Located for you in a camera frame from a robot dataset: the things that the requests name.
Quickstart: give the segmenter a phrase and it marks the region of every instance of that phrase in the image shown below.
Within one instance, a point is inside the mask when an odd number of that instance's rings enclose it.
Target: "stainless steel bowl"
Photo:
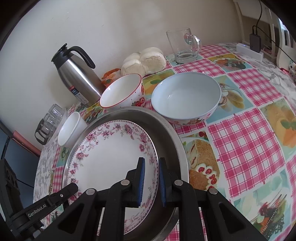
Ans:
[[[141,126],[152,139],[158,157],[164,157],[168,168],[173,170],[179,178],[186,182],[189,181],[186,153],[179,136],[169,122],[152,110],[141,107],[125,107],[102,115],[80,135],[66,162],[62,187],[66,186],[69,162],[81,141],[94,128],[113,120],[132,121]],[[160,189],[158,189],[149,214],[138,227],[124,235],[124,240],[163,241],[177,222],[178,209],[164,208],[161,202]]]

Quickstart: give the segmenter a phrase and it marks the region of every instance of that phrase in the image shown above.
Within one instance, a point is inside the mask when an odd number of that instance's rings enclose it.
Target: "wall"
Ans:
[[[41,0],[0,51],[0,119],[41,149],[40,119],[53,103],[76,102],[50,62],[64,43],[82,47],[101,77],[144,48],[171,53],[165,32],[183,26],[203,44],[241,39],[232,0]]]

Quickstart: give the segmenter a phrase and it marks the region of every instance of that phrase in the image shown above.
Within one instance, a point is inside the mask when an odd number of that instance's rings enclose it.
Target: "silver bolt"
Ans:
[[[129,180],[124,179],[120,183],[121,183],[122,186],[127,186],[129,184]]]
[[[182,185],[183,185],[183,181],[182,181],[182,180],[176,180],[176,181],[174,182],[174,184],[175,184],[176,186],[182,186]]]
[[[96,190],[94,190],[93,188],[89,188],[89,189],[87,189],[86,194],[93,195],[95,192],[96,192]]]
[[[212,195],[215,195],[218,193],[218,190],[216,188],[210,188],[209,189],[209,192],[212,194]]]

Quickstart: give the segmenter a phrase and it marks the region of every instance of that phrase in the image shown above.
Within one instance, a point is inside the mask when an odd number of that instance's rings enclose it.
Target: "thermos label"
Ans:
[[[69,90],[75,95],[75,97],[81,102],[81,104],[87,104],[88,100],[74,87],[71,86]]]

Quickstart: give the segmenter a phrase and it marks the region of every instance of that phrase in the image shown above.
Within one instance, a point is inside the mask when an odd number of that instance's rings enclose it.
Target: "table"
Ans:
[[[191,126],[173,125],[191,163],[189,181],[200,189],[214,185],[268,240],[280,241],[296,222],[296,86],[267,59],[259,62],[239,54],[235,46],[203,46],[197,60],[188,64],[166,56],[166,68],[143,79],[145,107],[153,109],[152,91],[168,76],[193,71],[215,78],[223,97],[214,114]],[[87,123],[104,114],[99,103],[89,108],[77,103],[67,114],[74,111]],[[61,189],[69,151],[57,138],[44,146],[34,202]],[[196,153],[206,155],[203,162]],[[198,165],[210,166],[215,176],[196,172]],[[59,207],[44,218],[45,227],[62,211]],[[166,240],[179,240],[178,224]]]

